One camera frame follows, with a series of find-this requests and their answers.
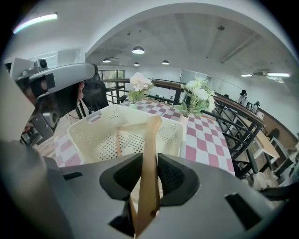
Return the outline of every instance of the wooden handrail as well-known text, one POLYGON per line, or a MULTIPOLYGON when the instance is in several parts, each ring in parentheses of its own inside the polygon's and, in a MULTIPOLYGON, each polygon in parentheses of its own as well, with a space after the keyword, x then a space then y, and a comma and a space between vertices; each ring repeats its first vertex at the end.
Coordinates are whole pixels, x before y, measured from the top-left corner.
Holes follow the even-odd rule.
MULTIPOLYGON (((111 82, 111 83, 130 83, 129 79, 111 79, 111 80, 102 80, 103 82, 111 82)), ((167 88, 167 89, 171 89, 171 90, 176 90, 176 91, 181 91, 183 92, 184 90, 181 88, 180 83, 172 83, 172 82, 164 82, 164 81, 159 81, 159 80, 152 80, 152 83, 154 84, 154 86, 157 87, 162 87, 162 88, 167 88)), ((224 96, 220 96, 220 95, 216 95, 214 96, 214 99, 223 105, 227 105, 229 107, 231 107, 232 109, 235 109, 241 113, 244 114, 244 116, 250 118, 251 120, 255 121, 258 124, 261 124, 264 126, 264 121, 258 117, 257 115, 255 115, 253 112, 251 112, 249 109, 247 109, 246 107, 236 103, 235 101, 224 97, 224 96)))

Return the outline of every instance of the white plastic basket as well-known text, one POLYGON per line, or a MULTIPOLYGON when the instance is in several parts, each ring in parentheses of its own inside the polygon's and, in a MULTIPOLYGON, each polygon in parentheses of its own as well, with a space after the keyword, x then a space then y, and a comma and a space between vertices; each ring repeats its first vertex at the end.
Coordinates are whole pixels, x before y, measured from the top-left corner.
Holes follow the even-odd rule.
MULTIPOLYGON (((153 115, 122 105, 110 105, 73 124, 68 134, 85 163, 117 157, 117 127, 147 123, 153 115)), ((118 130, 121 155, 143 152, 145 125, 118 130)), ((179 156, 183 125, 163 118, 156 134, 157 153, 179 156)))

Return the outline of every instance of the camera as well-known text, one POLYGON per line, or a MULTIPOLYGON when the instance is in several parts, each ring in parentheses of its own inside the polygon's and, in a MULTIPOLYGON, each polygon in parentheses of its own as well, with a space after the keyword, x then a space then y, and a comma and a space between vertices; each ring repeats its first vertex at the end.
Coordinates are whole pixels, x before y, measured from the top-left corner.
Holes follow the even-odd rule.
POLYGON ((48 69, 47 61, 45 59, 38 59, 34 62, 34 66, 38 67, 40 71, 48 69))

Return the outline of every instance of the wooden spatula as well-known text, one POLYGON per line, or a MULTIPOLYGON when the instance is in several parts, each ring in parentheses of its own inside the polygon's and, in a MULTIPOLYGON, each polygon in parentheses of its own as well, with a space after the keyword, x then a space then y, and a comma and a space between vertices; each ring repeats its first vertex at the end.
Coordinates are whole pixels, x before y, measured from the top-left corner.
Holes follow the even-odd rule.
POLYGON ((155 218, 159 209, 156 133, 162 123, 160 116, 153 116, 146 125, 143 163, 141 171, 136 236, 155 218))

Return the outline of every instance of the pink checkered tablecloth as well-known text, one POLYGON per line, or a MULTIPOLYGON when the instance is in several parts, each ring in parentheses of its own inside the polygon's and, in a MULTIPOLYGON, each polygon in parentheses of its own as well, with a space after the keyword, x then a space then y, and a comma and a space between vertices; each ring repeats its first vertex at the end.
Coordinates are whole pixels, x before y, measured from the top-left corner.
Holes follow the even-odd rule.
MULTIPOLYGON (((178 111, 162 103, 142 100, 137 109, 161 117, 179 121, 178 111)), ((72 166, 84 163, 68 135, 54 138, 58 166, 72 166)), ((218 167, 235 175, 231 155, 225 138, 215 120, 191 115, 186 129, 186 142, 181 149, 181 157, 218 167)))

